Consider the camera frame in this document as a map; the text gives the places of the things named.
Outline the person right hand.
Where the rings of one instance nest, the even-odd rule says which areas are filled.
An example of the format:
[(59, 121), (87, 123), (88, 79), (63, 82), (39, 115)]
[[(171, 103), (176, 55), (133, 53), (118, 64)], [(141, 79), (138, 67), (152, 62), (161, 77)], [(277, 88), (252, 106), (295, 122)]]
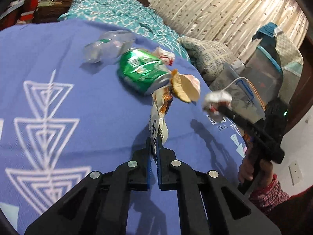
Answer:
[(256, 163), (256, 155), (252, 146), (250, 146), (246, 152), (245, 157), (242, 160), (242, 164), (238, 171), (238, 180), (240, 184), (243, 184), (245, 180), (252, 181), (254, 178), (255, 168), (260, 167), (259, 174), (260, 179), (258, 187), (265, 188), (271, 184), (274, 176), (273, 164), (269, 161), (261, 159), (259, 164)]

